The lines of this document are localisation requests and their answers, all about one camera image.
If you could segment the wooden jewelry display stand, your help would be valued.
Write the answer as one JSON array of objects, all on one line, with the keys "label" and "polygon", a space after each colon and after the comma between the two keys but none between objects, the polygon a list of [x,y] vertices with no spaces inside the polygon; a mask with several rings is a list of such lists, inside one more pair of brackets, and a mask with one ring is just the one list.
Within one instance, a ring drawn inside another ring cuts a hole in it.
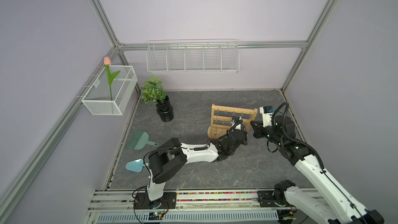
[{"label": "wooden jewelry display stand", "polygon": [[253,121],[258,114],[257,109],[246,109],[212,105],[210,127],[208,128],[207,135],[209,139],[218,139],[225,135],[227,130],[233,125],[233,120],[242,119],[243,126],[246,131],[251,129],[250,122]]}]

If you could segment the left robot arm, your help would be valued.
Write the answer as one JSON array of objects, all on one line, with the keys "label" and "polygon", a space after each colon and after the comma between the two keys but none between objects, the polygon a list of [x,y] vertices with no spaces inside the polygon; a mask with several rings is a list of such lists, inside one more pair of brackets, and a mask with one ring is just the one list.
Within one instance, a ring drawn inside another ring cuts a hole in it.
[{"label": "left robot arm", "polygon": [[234,155],[240,145],[248,144],[248,133],[241,118],[232,118],[231,126],[224,135],[207,144],[192,145],[172,138],[159,148],[147,153],[142,159],[125,165],[129,171],[139,173],[144,168],[149,181],[144,187],[149,202],[163,199],[165,183],[173,178],[186,164],[197,162],[221,162]]}]

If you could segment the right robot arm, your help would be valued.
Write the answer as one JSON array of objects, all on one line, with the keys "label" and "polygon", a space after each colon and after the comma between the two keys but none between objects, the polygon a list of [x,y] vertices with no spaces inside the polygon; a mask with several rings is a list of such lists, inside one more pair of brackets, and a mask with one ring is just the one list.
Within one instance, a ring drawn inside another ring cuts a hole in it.
[{"label": "right robot arm", "polygon": [[277,206],[292,205],[318,224],[383,224],[377,210],[369,210],[356,200],[325,168],[322,159],[311,145],[297,140],[295,123],[287,116],[289,103],[277,109],[260,107],[262,121],[252,121],[254,137],[265,138],[276,145],[276,150],[296,167],[316,188],[325,204],[312,198],[295,183],[284,180],[274,186],[272,195],[262,197]]}]

